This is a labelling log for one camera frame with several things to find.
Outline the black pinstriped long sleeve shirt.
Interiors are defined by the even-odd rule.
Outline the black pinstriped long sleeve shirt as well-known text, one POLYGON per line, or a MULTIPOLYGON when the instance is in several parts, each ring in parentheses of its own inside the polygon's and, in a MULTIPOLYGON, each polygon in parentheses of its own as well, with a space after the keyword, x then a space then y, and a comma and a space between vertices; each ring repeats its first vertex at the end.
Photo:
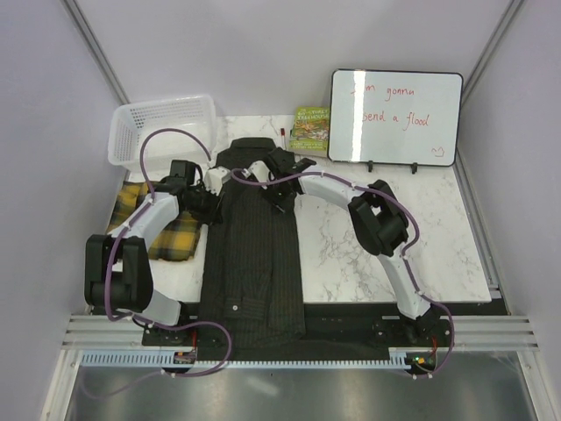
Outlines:
POLYGON ((305 333, 295 200, 229 181, 220 224, 208 229, 198 316, 225 327, 236 350, 284 346, 305 333))

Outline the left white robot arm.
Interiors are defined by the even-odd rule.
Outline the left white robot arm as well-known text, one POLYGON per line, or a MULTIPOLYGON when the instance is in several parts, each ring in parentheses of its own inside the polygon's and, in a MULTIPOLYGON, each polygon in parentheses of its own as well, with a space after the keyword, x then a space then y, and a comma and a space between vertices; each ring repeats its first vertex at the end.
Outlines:
POLYGON ((185 211, 202 224, 219 222, 229 180, 224 167, 203 172, 192 161, 173 160, 169 175, 148 185, 145 200, 121 225, 87 240, 86 303, 103 308, 111 321, 136 316, 160 324, 162 335, 174 345, 189 341, 193 325, 181 316, 180 302, 155 289, 148 251, 185 211))

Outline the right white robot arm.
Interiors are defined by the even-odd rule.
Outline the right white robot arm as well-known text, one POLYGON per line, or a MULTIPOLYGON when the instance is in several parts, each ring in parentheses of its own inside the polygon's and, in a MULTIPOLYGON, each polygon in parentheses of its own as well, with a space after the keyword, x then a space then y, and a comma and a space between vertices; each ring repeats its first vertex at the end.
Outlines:
POLYGON ((379 260, 394 290, 398 311, 404 317, 402 337, 411 345, 423 344, 436 332, 439 311, 421 290, 407 257, 408 249, 420 237, 410 212, 382 180, 360 186, 326 172, 311 159, 291 159, 290 152, 276 148, 254 162, 249 173, 280 211, 286 211, 298 195, 321 198, 347 211, 356 239, 379 260))

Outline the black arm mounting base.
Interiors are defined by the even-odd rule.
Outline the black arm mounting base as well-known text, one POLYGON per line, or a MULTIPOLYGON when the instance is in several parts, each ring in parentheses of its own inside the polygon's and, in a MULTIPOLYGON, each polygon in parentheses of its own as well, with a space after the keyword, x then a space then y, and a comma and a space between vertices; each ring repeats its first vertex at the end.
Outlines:
POLYGON ((216 359, 232 348, 234 360, 320 360, 373 358, 388 346, 444 347, 449 344, 447 320, 438 309, 436 332, 415 343, 408 339, 403 316, 383 318, 376 304, 305 304, 276 297, 265 301, 183 303, 183 324, 209 320, 223 325, 227 340, 213 327, 172 332, 139 323, 143 346, 195 344, 204 359, 216 359))

